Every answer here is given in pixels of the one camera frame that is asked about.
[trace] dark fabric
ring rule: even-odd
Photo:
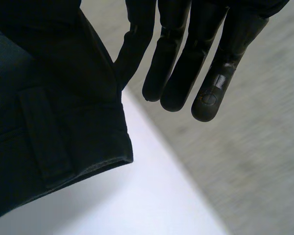
[[[114,100],[111,58],[79,9],[80,0],[32,2],[0,0],[0,31],[48,66],[73,93]]]
[[[81,71],[81,76],[76,78],[61,73],[63,67],[57,69],[55,64],[50,68],[45,63],[48,55],[40,52],[48,48],[26,51],[0,32],[0,216],[56,190],[133,161],[121,90],[101,97],[92,95],[98,88],[90,86],[88,93],[80,93],[83,88],[80,84],[84,82],[86,87],[93,80],[105,79],[100,73],[108,69],[109,78],[114,79],[112,87],[118,85],[112,61],[99,37],[79,10],[76,16],[73,22],[78,27],[73,28],[78,29],[75,31],[77,36],[65,41],[68,50],[58,47],[59,53],[51,57],[54,62],[63,61],[60,68],[71,63],[74,67],[74,61],[81,60],[80,67],[75,66],[73,70],[75,73]],[[10,37],[15,37],[20,44],[25,42],[20,33],[23,29],[16,30],[7,22],[0,23]],[[59,40],[51,45],[57,49],[62,42]],[[69,50],[70,45],[74,48],[83,42],[85,47]],[[34,43],[28,44],[32,46],[30,49],[34,48]],[[82,49],[81,54],[74,54]],[[98,71],[96,62],[100,56],[105,68]],[[83,74],[83,69],[90,71]],[[67,87],[66,81],[70,79],[71,86]],[[56,135],[53,140],[49,139],[50,133]]]

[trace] gray carpet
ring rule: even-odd
[[[82,8],[115,59],[129,28],[124,1],[84,0]],[[157,21],[131,91],[233,234],[294,235],[294,0],[250,45],[209,123],[194,120],[190,108],[220,32],[178,113],[141,94],[159,35]]]

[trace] white table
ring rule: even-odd
[[[0,235],[225,235],[190,178],[125,92],[135,162],[0,218]]]

